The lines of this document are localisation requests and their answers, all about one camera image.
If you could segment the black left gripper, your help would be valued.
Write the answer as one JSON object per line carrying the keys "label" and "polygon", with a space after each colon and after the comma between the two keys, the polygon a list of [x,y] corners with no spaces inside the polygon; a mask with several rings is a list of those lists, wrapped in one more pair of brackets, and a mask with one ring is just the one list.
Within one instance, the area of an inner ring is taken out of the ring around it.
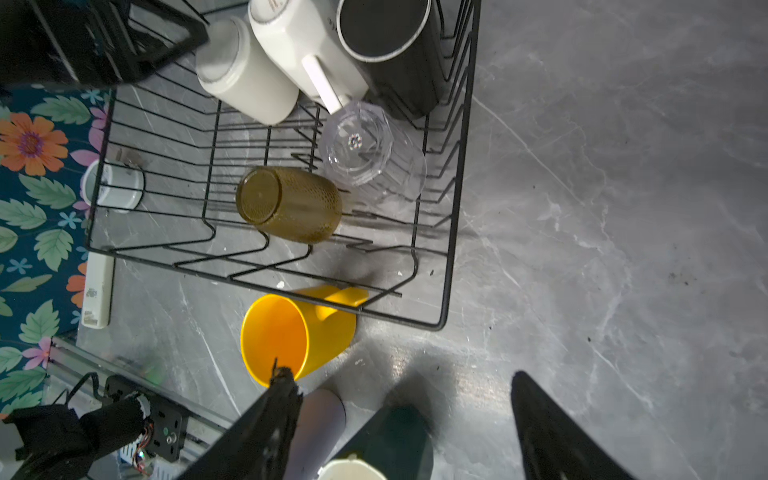
{"label": "black left gripper", "polygon": [[1,87],[111,87],[145,80],[208,41],[163,1],[3,1]]}

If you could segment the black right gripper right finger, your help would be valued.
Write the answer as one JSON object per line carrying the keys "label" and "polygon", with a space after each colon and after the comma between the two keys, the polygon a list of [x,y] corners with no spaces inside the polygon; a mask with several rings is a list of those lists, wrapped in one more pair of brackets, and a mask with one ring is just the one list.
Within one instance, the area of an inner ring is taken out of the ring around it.
{"label": "black right gripper right finger", "polygon": [[525,371],[512,377],[511,405],[527,479],[634,479]]}

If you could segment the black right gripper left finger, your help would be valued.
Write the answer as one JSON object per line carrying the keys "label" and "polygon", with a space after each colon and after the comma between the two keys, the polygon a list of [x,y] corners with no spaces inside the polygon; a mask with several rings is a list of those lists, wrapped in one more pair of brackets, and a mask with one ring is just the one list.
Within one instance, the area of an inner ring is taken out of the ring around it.
{"label": "black right gripper left finger", "polygon": [[283,478],[302,403],[291,369],[274,364],[266,392],[180,477]]}

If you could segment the red white mug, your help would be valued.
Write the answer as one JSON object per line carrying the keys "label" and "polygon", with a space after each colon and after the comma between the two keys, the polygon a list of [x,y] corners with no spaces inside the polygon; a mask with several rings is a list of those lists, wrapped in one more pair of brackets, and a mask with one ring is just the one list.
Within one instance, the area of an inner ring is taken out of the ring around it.
{"label": "red white mug", "polygon": [[203,89],[264,125],[289,117],[299,89],[265,53],[251,26],[229,17],[212,23],[207,34],[195,55]]}

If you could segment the white faceted mug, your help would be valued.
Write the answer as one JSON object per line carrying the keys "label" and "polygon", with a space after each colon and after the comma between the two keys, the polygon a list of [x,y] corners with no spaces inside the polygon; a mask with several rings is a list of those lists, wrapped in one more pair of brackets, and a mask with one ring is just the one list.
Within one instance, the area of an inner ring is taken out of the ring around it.
{"label": "white faceted mug", "polygon": [[298,88],[329,112],[335,94],[340,106],[361,100],[369,86],[342,48],[336,31],[335,1],[268,1],[249,3],[252,30],[269,58]]}

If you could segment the olive green glass cup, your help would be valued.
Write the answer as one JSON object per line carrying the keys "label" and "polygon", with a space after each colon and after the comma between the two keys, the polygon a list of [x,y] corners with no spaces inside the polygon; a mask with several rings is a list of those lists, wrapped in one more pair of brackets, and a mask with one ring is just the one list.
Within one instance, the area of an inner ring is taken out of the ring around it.
{"label": "olive green glass cup", "polygon": [[239,215],[258,230],[309,245],[328,240],[342,218],[338,188],[298,168],[253,169],[239,182],[235,202]]}

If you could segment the clear glass cup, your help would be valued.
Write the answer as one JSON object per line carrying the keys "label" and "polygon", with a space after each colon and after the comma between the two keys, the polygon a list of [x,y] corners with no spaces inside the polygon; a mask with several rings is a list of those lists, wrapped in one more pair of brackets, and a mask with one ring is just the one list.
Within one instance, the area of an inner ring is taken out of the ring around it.
{"label": "clear glass cup", "polygon": [[352,101],[325,122],[321,174],[371,206],[414,202],[426,183],[425,155],[381,107]]}

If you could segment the black mug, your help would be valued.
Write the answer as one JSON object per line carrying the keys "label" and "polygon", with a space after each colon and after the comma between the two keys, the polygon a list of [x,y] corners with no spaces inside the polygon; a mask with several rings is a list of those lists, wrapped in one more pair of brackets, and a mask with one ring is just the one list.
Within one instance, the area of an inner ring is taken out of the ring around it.
{"label": "black mug", "polygon": [[440,22],[428,0],[347,0],[338,37],[369,86],[366,99],[399,120],[418,120],[445,90]]}

